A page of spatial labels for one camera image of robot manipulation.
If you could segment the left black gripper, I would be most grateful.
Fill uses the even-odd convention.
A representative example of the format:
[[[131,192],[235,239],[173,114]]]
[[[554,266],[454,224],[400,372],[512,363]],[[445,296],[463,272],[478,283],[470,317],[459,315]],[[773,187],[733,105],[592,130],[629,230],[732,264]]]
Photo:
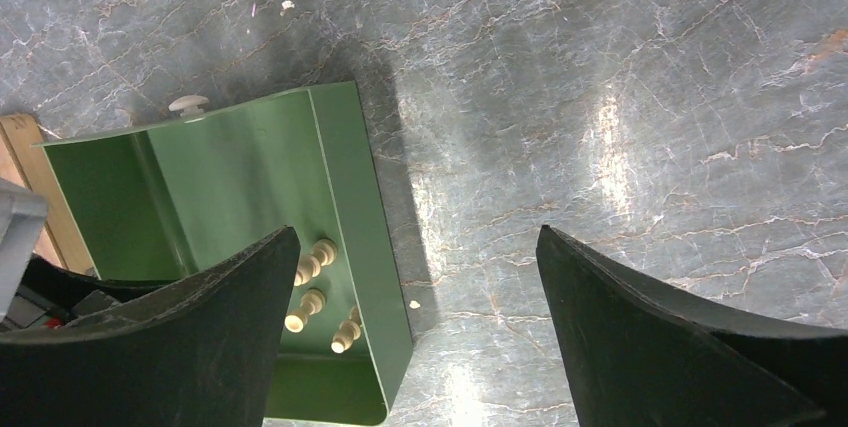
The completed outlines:
[[[175,294],[172,281],[100,279],[34,255],[1,330],[126,330],[173,314],[179,309]]]

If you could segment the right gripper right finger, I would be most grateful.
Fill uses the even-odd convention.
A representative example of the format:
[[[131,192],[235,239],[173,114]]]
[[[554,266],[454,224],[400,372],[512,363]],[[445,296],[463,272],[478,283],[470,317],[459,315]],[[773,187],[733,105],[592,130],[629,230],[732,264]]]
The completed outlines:
[[[847,333],[699,297],[551,227],[536,258],[583,426],[843,426]]]

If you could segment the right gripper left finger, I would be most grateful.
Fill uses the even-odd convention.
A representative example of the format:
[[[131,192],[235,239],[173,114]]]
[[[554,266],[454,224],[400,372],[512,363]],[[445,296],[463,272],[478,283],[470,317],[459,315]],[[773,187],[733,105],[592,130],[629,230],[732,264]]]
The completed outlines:
[[[1,336],[5,426],[259,426],[301,245],[278,229],[172,281],[179,309],[126,330]]]

